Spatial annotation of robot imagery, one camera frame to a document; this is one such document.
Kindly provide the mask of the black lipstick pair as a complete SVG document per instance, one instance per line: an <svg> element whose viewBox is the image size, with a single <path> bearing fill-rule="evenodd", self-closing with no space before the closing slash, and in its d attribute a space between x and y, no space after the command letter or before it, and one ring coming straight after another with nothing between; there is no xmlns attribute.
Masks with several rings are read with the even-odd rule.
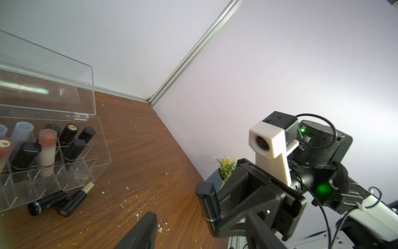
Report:
<svg viewBox="0 0 398 249"><path fill-rule="evenodd" d="M73 123L67 124L59 134L59 142L61 146L69 145L79 131L79 127Z"/></svg>
<svg viewBox="0 0 398 249"><path fill-rule="evenodd" d="M44 125L43 129L51 129L54 130L57 133L57 137L59 136L59 134L61 133L61 128L55 124L49 123Z"/></svg>

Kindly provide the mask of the black lipstick gold band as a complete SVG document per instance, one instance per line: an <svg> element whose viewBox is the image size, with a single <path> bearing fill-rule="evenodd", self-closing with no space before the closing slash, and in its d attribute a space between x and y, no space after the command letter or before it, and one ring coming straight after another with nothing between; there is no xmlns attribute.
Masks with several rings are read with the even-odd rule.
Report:
<svg viewBox="0 0 398 249"><path fill-rule="evenodd" d="M64 162L66 164L74 162L86 148L87 143L83 139L74 139L72 143L63 152Z"/></svg>

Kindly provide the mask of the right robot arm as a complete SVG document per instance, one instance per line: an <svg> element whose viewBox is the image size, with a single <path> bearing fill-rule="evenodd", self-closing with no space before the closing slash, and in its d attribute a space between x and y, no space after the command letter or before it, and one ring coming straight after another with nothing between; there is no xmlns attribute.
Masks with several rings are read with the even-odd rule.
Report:
<svg viewBox="0 0 398 249"><path fill-rule="evenodd" d="M307 205L330 208L396 248L398 216L348 175L342 160L352 137L328 120L273 112L250 129L255 162L243 158L220 190L201 182L196 194L213 237L245 236L251 249L282 249Z"/></svg>

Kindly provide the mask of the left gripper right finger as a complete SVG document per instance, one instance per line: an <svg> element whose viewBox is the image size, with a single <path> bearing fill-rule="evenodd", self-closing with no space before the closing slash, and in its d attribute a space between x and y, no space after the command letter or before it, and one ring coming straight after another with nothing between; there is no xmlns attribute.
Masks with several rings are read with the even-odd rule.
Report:
<svg viewBox="0 0 398 249"><path fill-rule="evenodd" d="M286 249L286 246L257 214L246 215L245 235L249 249Z"/></svg>

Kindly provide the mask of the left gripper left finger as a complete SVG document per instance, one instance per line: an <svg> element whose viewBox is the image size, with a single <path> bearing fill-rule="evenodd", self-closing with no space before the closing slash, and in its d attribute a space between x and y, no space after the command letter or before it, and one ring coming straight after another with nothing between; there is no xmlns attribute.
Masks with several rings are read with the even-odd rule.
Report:
<svg viewBox="0 0 398 249"><path fill-rule="evenodd" d="M116 245L115 249L154 249L157 233L157 215L147 212Z"/></svg>

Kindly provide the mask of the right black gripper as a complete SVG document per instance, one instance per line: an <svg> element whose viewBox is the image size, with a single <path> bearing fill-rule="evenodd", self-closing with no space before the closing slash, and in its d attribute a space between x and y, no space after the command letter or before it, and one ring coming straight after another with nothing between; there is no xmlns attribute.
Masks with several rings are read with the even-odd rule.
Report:
<svg viewBox="0 0 398 249"><path fill-rule="evenodd" d="M311 193L321 209L353 208L353 181L342 165L352 136L327 121L264 119L250 129L254 162L240 159L217 194L215 238L279 232L288 240Z"/></svg>

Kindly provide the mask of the pink lipstick tube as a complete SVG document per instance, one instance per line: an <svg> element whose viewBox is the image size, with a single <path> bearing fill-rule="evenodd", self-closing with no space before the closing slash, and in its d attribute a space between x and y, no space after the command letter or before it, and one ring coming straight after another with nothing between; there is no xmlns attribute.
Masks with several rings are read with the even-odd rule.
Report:
<svg viewBox="0 0 398 249"><path fill-rule="evenodd" d="M0 140L0 172L2 173L13 150L13 142L6 137Z"/></svg>
<svg viewBox="0 0 398 249"><path fill-rule="evenodd" d="M56 160L57 132L53 129L42 129L39 132L39 144L41 145L39 163L42 175L43 177L52 176Z"/></svg>

